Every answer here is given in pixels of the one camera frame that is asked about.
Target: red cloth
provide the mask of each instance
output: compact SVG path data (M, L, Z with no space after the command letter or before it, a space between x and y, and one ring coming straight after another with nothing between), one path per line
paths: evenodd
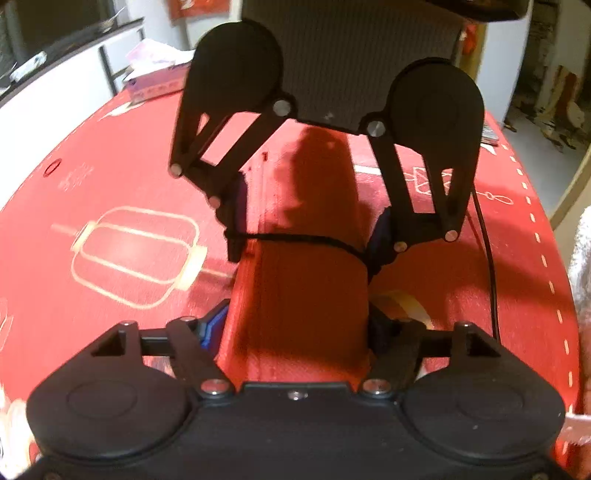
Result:
M69 135L0 212L0 229L10 232L0 236L0 299L12 318L0 351L0 382L9 398L26 399L46 375L116 322L164 326L178 316L203 314L230 292L218 362L237 384L356 383L369 365L368 298L389 314L407 312L434 327L471 320L489 330L487 263L472 205L457 243L412 247L369 291L364 267L339 249L254 241L232 288L228 277L235 266L225 260L213 212L191 184L167 173L178 100L179 95L165 96L105 116L127 101L126 93L120 94ZM206 157L219 158L251 120L252 115L233 119ZM501 144L495 154L481 149L476 186L498 276L502 340L561 392L568 407L579 387L569 284L535 191L497 133ZM426 209L430 198L420 157L400 152L413 201ZM58 159L60 165L44 177ZM387 205L361 137L287 122L245 169L251 231L330 235L362 248ZM113 211L116 207L126 208ZM128 207L182 217L176 221ZM105 219L117 228L105 226ZM199 226L197 245L207 247L209 273L199 272L186 291L166 294L153 279L181 274L183 242L194 240L187 219ZM74 236L91 221L97 223L80 243L88 247L87 256L102 263L71 250ZM180 243L158 244L163 237ZM112 264L152 280L113 271ZM138 308L162 297L156 306Z

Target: tissue box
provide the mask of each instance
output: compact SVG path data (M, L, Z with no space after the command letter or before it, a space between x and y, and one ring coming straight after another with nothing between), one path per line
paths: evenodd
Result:
M132 103L178 92L184 88L190 65L188 61L152 71L134 70L124 78L124 88L129 92Z

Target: triangular cutout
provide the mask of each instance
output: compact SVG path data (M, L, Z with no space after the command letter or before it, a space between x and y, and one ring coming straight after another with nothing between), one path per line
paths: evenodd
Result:
M113 332L105 341L94 351L92 356L122 356L125 355L125 334L122 332Z

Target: printed lantern pattern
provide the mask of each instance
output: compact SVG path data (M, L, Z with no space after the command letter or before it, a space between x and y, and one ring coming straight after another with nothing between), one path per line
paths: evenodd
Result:
M75 235L70 271L79 284L128 307L147 310L175 289L193 284L207 255L192 218L137 207L116 207Z

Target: floor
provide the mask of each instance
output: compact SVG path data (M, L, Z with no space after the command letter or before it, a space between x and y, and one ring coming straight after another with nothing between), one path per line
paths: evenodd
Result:
M586 148L581 145L572 150L565 146L561 153L523 113L511 111L508 118L517 133L505 128L503 134L519 155L546 215L550 216L579 168Z

